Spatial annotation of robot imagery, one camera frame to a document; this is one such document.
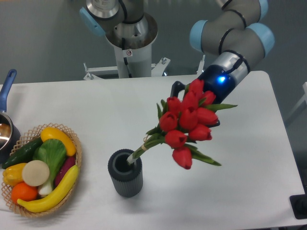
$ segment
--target red tulip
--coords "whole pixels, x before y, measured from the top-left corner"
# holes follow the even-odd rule
[[[171,131],[177,127],[177,116],[172,112],[166,112],[159,119],[159,124],[163,131]]]
[[[197,119],[198,123],[202,125],[215,125],[218,121],[218,117],[215,112],[206,109],[206,108],[198,108],[197,112]]]
[[[167,106],[170,112],[178,115],[181,109],[181,101],[177,97],[169,97],[167,99]]]
[[[190,169],[192,165],[192,154],[188,147],[174,149],[173,158],[181,167]]]
[[[206,98],[203,104],[201,106],[212,104],[216,98],[215,94],[212,91],[206,91],[202,94],[201,98]]]
[[[172,130],[165,135],[165,142],[172,148],[179,148],[186,143],[187,138],[184,133],[178,130]]]
[[[191,140],[211,140],[211,130],[202,124],[197,124],[195,129],[189,132]]]
[[[189,107],[182,111],[181,116],[179,118],[179,125],[182,128],[191,130],[195,128],[197,123],[197,112],[193,107]]]
[[[198,108],[198,99],[193,92],[187,92],[184,96],[181,103],[181,111],[184,111],[189,107],[193,107],[194,109]]]
[[[194,92],[196,98],[200,99],[203,91],[203,85],[203,80],[195,79],[190,83],[189,92]]]

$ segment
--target pot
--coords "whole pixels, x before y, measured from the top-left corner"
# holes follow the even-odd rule
[[[141,159],[138,158],[131,165],[127,163],[132,153],[130,149],[118,150],[110,157],[107,165],[115,190],[124,197],[137,195],[143,187]]]
[[[15,80],[17,71],[11,69],[0,91],[0,163],[4,163],[20,138],[19,130],[6,115],[7,97]]]

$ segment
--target tabletop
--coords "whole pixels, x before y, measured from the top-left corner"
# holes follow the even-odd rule
[[[289,196],[304,189],[269,76],[255,71],[224,103],[238,107],[217,112],[221,125],[213,139],[197,144],[221,167],[193,161],[185,170],[172,150],[159,145],[143,162],[143,188],[123,198],[107,171],[119,149],[137,149],[157,125],[156,103],[166,100],[175,81],[168,76],[14,84],[7,115],[21,133],[58,123],[74,130],[83,148],[76,191],[51,216],[27,219],[0,201],[3,229],[255,229],[306,224],[297,220]]]

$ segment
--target gray floor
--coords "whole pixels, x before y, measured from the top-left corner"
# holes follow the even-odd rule
[[[189,32],[201,19],[214,20],[221,10],[214,0],[145,0],[145,10],[158,24],[153,62],[171,59],[171,75],[192,74],[202,54],[189,45]],[[79,17],[85,0],[0,1],[0,84],[9,69],[18,70],[16,83],[75,81],[90,67],[115,66],[112,47],[92,35]],[[275,34],[271,53],[254,70],[271,78],[282,116],[302,97],[307,81],[307,1],[269,0],[261,21]],[[216,56],[207,55],[205,66]],[[288,128],[300,169],[307,168],[307,109]]]

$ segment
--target yellow squash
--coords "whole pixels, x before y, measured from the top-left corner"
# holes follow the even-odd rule
[[[78,175],[79,167],[74,165],[68,169],[59,185],[49,195],[42,199],[28,202],[18,199],[17,203],[25,207],[30,212],[37,213],[50,210],[61,202],[62,199],[64,199],[67,193],[71,190],[73,184],[76,182]]]
[[[20,163],[8,167],[3,171],[3,182],[10,186],[15,186],[18,183],[24,181],[22,177],[22,172],[27,163]]]
[[[73,141],[61,130],[54,127],[46,127],[40,134],[43,142],[48,139],[58,139],[63,142],[66,148],[66,155],[72,157],[76,153],[76,146]]]

